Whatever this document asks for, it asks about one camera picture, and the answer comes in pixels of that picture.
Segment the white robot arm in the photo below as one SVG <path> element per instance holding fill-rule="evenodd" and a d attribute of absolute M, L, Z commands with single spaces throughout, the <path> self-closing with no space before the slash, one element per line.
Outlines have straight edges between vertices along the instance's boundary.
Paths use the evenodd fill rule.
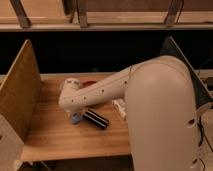
<path fill-rule="evenodd" d="M 134 171 L 200 171 L 195 92 L 189 69 L 161 56 L 91 86 L 64 82 L 59 105 L 82 108 L 124 98 Z"/>

